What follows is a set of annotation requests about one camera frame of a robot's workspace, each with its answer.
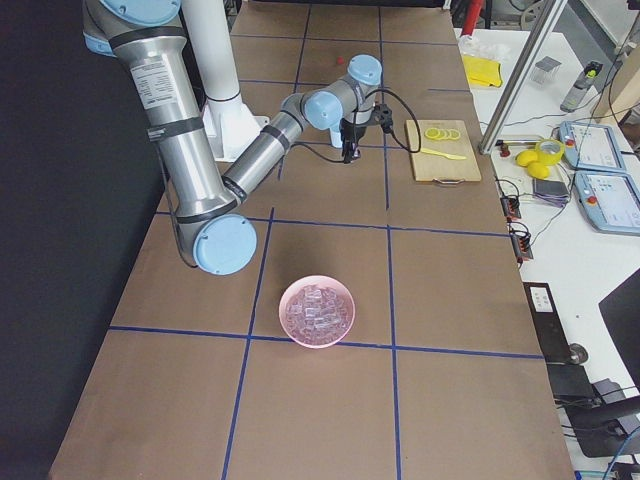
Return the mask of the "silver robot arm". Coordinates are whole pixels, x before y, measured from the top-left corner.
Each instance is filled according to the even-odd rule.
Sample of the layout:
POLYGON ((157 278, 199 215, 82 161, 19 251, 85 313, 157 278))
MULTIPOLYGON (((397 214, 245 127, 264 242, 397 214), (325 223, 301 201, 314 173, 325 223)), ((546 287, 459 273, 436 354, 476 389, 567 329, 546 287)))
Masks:
POLYGON ((382 66, 353 57, 318 90, 287 97, 272 118, 244 104, 220 1, 86 1, 86 46, 130 72, 164 173, 175 241, 189 266, 213 275, 241 270, 257 247, 236 208, 307 127, 331 132, 350 161, 371 122, 382 66))

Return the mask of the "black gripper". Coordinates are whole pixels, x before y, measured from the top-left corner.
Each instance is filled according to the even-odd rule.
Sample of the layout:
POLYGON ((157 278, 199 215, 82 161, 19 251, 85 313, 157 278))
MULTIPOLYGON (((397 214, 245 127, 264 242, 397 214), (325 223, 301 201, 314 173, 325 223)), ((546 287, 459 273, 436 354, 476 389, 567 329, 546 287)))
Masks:
POLYGON ((369 121, 362 123, 353 123, 347 119, 342 119, 340 122, 340 135, 342 141, 342 162, 344 164, 350 164, 361 157, 359 143, 361 138, 365 135, 369 126, 369 121))

